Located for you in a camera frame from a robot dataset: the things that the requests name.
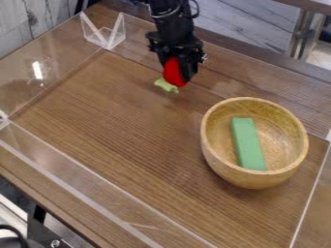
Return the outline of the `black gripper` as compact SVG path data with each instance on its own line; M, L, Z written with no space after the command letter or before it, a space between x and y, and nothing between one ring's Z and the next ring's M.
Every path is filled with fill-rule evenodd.
M162 66L172 57L179 57L180 73L190 82L198 73L198 64L204 61L203 43L194 36L194 15L184 11L152 12L156 30L146 33L148 48L158 54Z

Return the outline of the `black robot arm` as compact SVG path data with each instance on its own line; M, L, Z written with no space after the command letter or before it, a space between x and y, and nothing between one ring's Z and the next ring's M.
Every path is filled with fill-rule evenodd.
M196 0L146 0L156 30L146 33L148 49L156 53L166 81L184 87L204 62L203 42L194 34L199 17Z

